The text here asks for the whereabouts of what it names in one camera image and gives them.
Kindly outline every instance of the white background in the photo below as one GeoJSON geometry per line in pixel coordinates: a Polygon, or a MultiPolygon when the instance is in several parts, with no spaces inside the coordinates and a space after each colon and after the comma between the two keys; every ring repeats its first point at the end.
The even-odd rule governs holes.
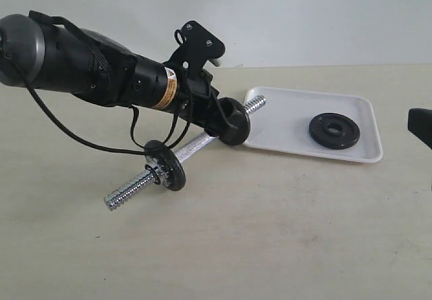
{"type": "Polygon", "coordinates": [[[0,14],[29,9],[158,61],[197,20],[226,44],[225,67],[432,62],[432,0],[1,0],[0,14]]]}

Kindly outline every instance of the plastic tray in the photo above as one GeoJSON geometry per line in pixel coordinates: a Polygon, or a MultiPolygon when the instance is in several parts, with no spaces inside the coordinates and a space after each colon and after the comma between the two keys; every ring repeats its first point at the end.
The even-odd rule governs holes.
{"type": "Polygon", "coordinates": [[[376,163],[383,157],[373,107],[362,97],[259,86],[246,93],[245,101],[257,95],[264,95],[267,104],[250,117],[247,147],[361,163],[376,163]],[[328,149],[311,138],[309,122],[326,112],[357,123],[360,138],[355,146],[328,149]]]}

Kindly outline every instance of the screw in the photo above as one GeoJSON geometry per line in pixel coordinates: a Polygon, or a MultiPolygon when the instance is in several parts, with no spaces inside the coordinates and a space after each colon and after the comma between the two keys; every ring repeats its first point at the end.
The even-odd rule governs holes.
{"type": "MultiPolygon", "coordinates": [[[[264,96],[258,95],[248,101],[244,105],[244,109],[248,115],[253,114],[255,111],[259,110],[266,104],[267,100],[264,96]]],[[[198,136],[193,138],[191,141],[187,142],[183,147],[180,147],[176,152],[175,156],[180,163],[184,163],[197,151],[201,150],[209,143],[214,141],[217,137],[209,136],[206,132],[200,133],[198,136]]],[[[104,202],[108,209],[113,211],[117,209],[120,205],[124,204],[127,200],[131,199],[134,195],[138,194],[141,190],[152,185],[153,183],[160,181],[162,177],[164,180],[163,170],[161,170],[157,165],[151,164],[153,170],[145,170],[139,175],[135,176],[131,181],[127,182],[125,185],[119,187],[117,190],[107,195],[104,198],[104,202]]]]}

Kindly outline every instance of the beige table surface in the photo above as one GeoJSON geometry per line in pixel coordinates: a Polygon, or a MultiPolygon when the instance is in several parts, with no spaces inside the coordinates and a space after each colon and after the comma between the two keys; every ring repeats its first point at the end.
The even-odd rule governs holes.
{"type": "MultiPolygon", "coordinates": [[[[411,107],[432,108],[432,66],[214,74],[241,100],[261,85],[369,99],[383,159],[216,141],[185,163],[185,189],[153,186],[110,212],[103,197],[144,160],[75,143],[26,90],[0,86],[0,299],[430,299],[432,152],[406,120],[411,107]]],[[[41,96],[84,138],[133,147],[130,110],[41,96]]],[[[162,139],[170,120],[143,110],[138,140],[162,139]]]]}

